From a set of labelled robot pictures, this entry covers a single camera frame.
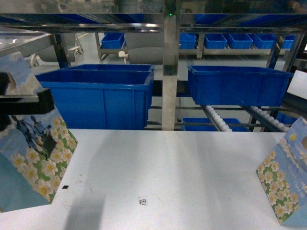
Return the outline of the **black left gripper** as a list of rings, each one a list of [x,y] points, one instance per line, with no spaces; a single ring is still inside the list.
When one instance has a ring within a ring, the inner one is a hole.
[[[11,124],[9,115],[46,114],[54,108],[54,100],[49,88],[43,88],[33,94],[9,95],[9,89],[16,85],[8,72],[0,73],[0,130]]]

